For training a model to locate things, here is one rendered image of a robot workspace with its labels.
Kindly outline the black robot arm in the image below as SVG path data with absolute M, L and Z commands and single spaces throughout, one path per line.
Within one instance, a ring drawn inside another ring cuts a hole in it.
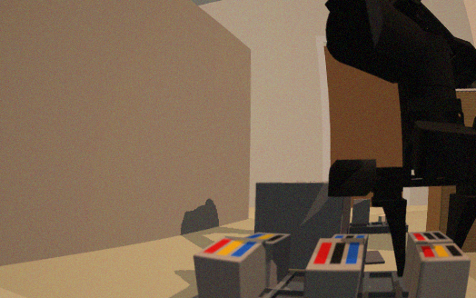
M 421 0 L 328 0 L 327 49 L 338 62 L 390 82 L 399 94 L 413 87 L 476 89 L 476 48 L 455 37 Z M 421 179 L 476 182 L 476 116 L 451 123 L 412 120 L 403 167 Z M 458 116 L 460 114 L 461 116 Z

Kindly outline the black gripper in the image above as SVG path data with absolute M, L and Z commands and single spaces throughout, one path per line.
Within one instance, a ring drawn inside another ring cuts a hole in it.
M 382 207 L 392 236 L 397 274 L 403 276 L 406 255 L 406 206 L 403 187 L 456 185 L 450 194 L 446 236 L 461 249 L 476 219 L 476 182 L 462 183 L 459 179 L 418 179 L 412 175 L 413 166 L 403 167 L 405 137 L 412 113 L 417 120 L 451 123 L 451 112 L 462 112 L 461 99 L 448 87 L 413 87 L 399 94 L 402 126 L 402 167 L 376 167 L 376 159 L 336 160 L 329 171 L 328 197 L 366 196 L 373 193 L 373 207 Z M 414 179 L 414 180 L 413 180 Z

